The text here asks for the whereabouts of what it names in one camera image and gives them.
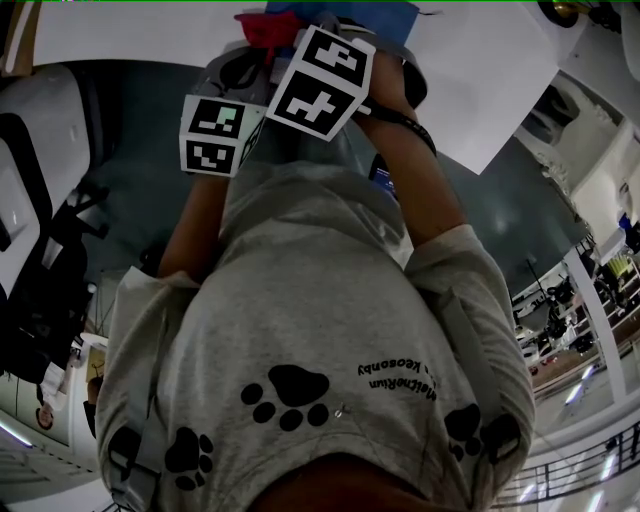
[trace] black chair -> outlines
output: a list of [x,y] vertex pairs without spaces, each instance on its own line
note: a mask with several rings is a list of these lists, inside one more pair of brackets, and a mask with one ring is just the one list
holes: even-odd
[[84,280],[87,252],[83,233],[104,238],[106,226],[96,229],[76,215],[104,200],[108,190],[99,189],[88,201],[65,204],[49,226],[49,235],[62,245],[49,268],[30,258],[5,304],[0,344],[2,368],[16,377],[40,384],[50,363],[63,370],[74,340],[84,330],[92,294]]

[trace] hand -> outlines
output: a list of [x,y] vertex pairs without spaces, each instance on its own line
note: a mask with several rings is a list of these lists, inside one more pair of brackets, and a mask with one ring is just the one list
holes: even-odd
[[404,95],[402,59],[383,51],[376,52],[371,70],[369,96],[383,107],[402,112],[414,121],[416,114]]

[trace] white pillar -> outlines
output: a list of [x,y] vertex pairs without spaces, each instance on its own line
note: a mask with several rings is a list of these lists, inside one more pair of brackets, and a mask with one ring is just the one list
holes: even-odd
[[596,292],[589,274],[587,274],[582,261],[580,261],[580,255],[575,247],[564,257],[564,261],[567,264],[567,269],[573,278],[573,282],[582,295],[584,305],[591,317],[592,329],[594,331],[593,337],[597,340],[596,343],[600,343],[600,353],[604,356],[604,362],[609,372],[609,383],[611,384],[613,401],[620,402],[624,400],[627,392],[625,389],[624,374],[622,373],[620,354],[618,353],[618,347],[613,337],[613,331],[611,330],[611,325],[609,325],[607,314],[602,307],[600,297],[598,297],[598,292]]

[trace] wrist strap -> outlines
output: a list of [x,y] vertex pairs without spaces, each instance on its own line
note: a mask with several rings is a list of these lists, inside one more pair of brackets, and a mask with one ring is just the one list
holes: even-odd
[[413,119],[405,116],[397,110],[383,107],[370,97],[367,98],[362,105],[371,111],[371,113],[369,114],[371,117],[375,117],[380,121],[387,121],[389,123],[401,124],[406,126],[409,130],[420,137],[427,146],[429,146],[429,149],[433,153],[433,156],[437,158],[438,153],[436,152],[436,146],[433,143],[433,139],[431,138],[431,135],[429,135],[429,132],[425,130],[425,128],[421,124],[416,123]]

